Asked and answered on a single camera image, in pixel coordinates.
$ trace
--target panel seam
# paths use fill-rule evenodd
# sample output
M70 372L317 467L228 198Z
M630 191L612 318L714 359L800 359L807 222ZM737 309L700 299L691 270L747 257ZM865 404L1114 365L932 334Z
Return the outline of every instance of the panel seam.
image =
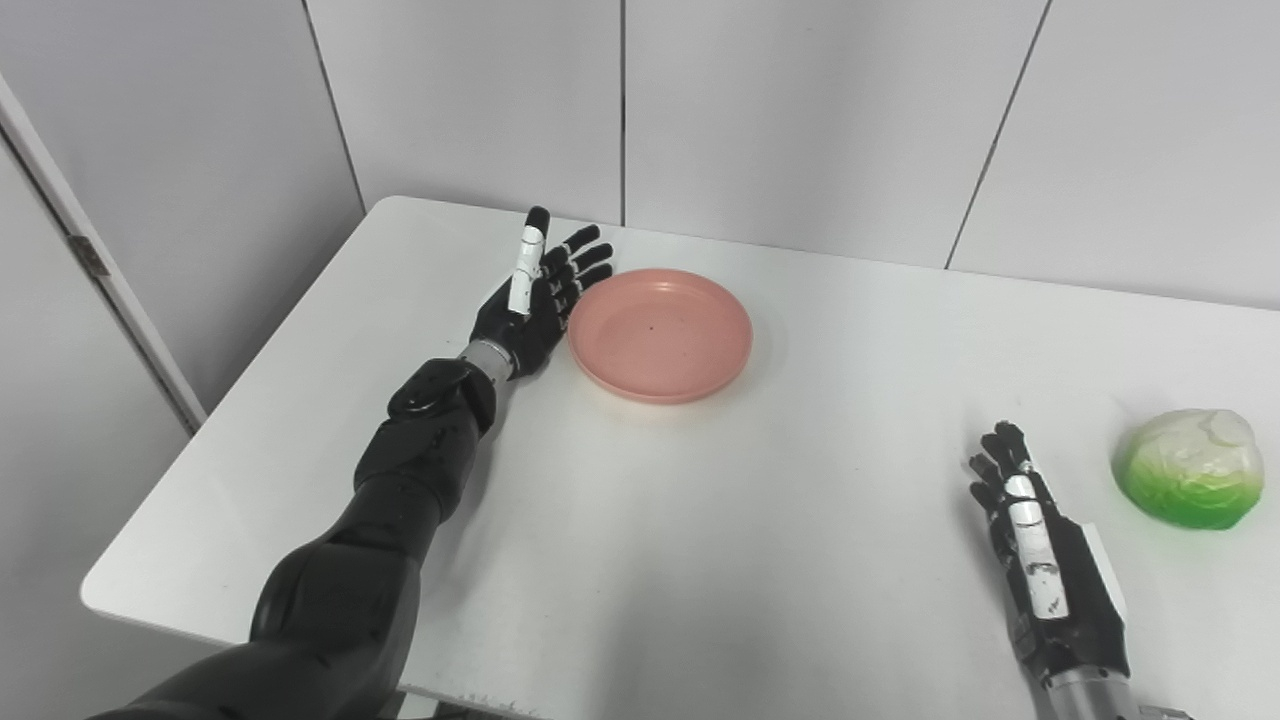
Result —
M942 265L943 270L951 269L951 261L955 260L956 250L960 249L960 236L964 234L964 228L969 223L969 214L973 213L973 205L978 200L978 192L982 190L983 181L987 179L987 170L991 169L991 160L996 156L996 146L1000 145L1000 136L1005 132L1005 123L1009 122L1009 113L1014 108L1014 100L1018 97L1018 90L1023 86L1023 77L1027 76L1027 67L1032 61L1032 53L1036 51L1036 42L1039 40L1039 33L1044 28L1044 20L1048 19L1048 10L1053 6L1053 0L1047 0L1044 3L1044 9L1041 12L1039 22L1036 23L1036 32L1032 33L1032 42L1027 46L1027 54L1023 56L1023 64L1018 68L1018 78L1014 79L1014 88L1009 94L1009 100L1005 102L1005 111L1000 115L1000 124L996 126L996 136L991 140L991 146L987 149L987 156L982 161L982 169L978 172L978 182L973 186L973 193L969 195L969 204L965 205L964 215L960 218L960 227L956 228L956 237L951 241L951 251L947 252L947 261Z

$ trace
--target white wall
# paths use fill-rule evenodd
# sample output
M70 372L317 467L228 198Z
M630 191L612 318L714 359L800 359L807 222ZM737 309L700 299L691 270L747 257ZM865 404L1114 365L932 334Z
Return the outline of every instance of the white wall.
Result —
M627 3L627 224L942 266L1043 3Z
M0 716L84 717L209 651L78 593L187 434L3 141L0 266Z
M369 206L621 218L621 5L311 0Z
M1055 3L952 268L1280 309L1276 27Z
M212 406L360 220L300 0L5 0L0 72Z

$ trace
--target pink plate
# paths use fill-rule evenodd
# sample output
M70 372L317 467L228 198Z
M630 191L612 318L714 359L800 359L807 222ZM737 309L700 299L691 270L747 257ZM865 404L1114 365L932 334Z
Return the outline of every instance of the pink plate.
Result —
M568 346L605 388L643 402L689 402L727 386L751 354L751 319L723 287L684 270L632 270L586 291Z

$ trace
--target white finger segment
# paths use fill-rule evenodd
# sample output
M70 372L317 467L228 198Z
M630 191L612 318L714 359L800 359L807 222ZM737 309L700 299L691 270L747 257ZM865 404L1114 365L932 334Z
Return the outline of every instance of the white finger segment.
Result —
M529 315L530 295L538 265L543 260L543 247L547 237L532 225L525 225L520 236L520 255L516 258L516 270L511 273L511 295L507 296L507 309L512 313Z
M1005 493L1014 500L1009 506L1009 519L1014 525L1018 564L1027 578L1032 612L1041 620L1066 618L1070 609L1066 606L1062 573L1044 525L1044 511L1036 500L1036 488L1027 475L1011 475L1005 480Z

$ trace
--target door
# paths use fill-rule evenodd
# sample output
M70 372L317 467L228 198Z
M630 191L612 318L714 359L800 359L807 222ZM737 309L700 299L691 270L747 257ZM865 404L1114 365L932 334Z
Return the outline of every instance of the door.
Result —
M186 442L0 128L0 717L92 715L207 652L79 602Z

